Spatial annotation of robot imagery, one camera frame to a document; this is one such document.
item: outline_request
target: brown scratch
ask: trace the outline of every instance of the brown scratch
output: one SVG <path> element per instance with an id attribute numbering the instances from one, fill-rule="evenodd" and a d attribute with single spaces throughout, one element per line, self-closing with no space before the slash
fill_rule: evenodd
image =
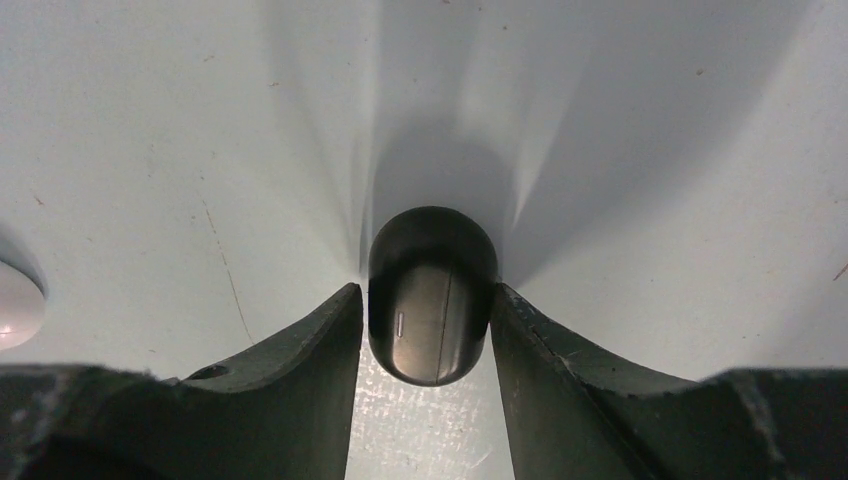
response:
<path id="1" fill-rule="evenodd" d="M 244 313 L 241 310 L 241 302 L 238 300 L 238 293 L 236 292 L 236 284 L 233 282 L 233 274 L 230 272 L 230 265 L 227 263 L 227 256 L 224 255 L 224 247 L 221 246 L 221 240 L 218 239 L 218 230 L 215 229 L 215 222 L 212 221 L 212 214 L 209 213 L 209 206 L 206 205 L 206 200 L 201 199 L 203 202 L 203 208 L 206 209 L 206 218 L 209 220 L 209 226 L 212 228 L 212 233 L 215 235 L 215 243 L 218 244 L 218 252 L 221 253 L 221 261 L 224 262 L 224 268 L 227 269 L 227 278 L 230 279 L 230 288 L 233 290 L 233 299 L 236 301 L 236 308 L 239 311 L 239 318 L 241 318 L 241 324 L 244 327 L 244 333 L 247 334 L 247 338 L 250 339 L 251 345 L 256 345 L 256 342 L 253 340 L 253 335 L 250 334 L 250 330 L 247 329 L 247 322 L 244 321 Z"/>
<path id="2" fill-rule="evenodd" d="M 845 272 L 848 272 L 848 263 L 846 263 L 845 266 L 842 267 L 842 270 L 840 270 L 839 273 L 837 273 L 836 276 L 833 277 L 833 281 L 835 282 L 835 281 L 839 280 L 839 277 L 841 277 L 842 274 L 845 273 Z"/>

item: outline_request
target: white round object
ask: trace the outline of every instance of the white round object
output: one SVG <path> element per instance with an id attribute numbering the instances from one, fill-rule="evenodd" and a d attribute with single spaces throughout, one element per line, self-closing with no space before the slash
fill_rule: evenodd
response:
<path id="1" fill-rule="evenodd" d="M 44 294 L 26 275 L 0 262 L 0 350 L 17 347 L 44 324 Z"/>

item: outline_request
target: computer mouse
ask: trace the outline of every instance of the computer mouse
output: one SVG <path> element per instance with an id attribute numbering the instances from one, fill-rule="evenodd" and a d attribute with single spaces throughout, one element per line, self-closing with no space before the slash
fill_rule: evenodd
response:
<path id="1" fill-rule="evenodd" d="M 368 334 L 377 361 L 413 385 L 455 382 L 483 350 L 495 248 L 465 215 L 420 207 L 391 219 L 369 258 Z"/>

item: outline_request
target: white surface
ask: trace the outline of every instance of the white surface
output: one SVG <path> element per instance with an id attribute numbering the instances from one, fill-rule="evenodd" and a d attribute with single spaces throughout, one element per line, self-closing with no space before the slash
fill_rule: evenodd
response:
<path id="1" fill-rule="evenodd" d="M 44 295 L 26 275 L 0 262 L 0 350 L 31 339 L 44 324 Z"/>
<path id="2" fill-rule="evenodd" d="M 824 0 L 3 2 L 0 254 L 48 312 L 0 362 L 185 376 L 439 203 L 637 362 L 846 366 L 846 21 Z M 349 478 L 511 478 L 490 350 L 424 390 L 365 349 L 357 395 Z"/>

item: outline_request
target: black computer mouse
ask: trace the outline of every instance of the black computer mouse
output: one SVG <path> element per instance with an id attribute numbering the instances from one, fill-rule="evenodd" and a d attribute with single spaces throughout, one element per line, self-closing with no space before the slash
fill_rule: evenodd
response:
<path id="1" fill-rule="evenodd" d="M 498 276 L 486 232 L 449 208 L 408 210 L 377 234 L 369 268 L 368 333 L 383 368 L 420 386 L 471 371 Z"/>

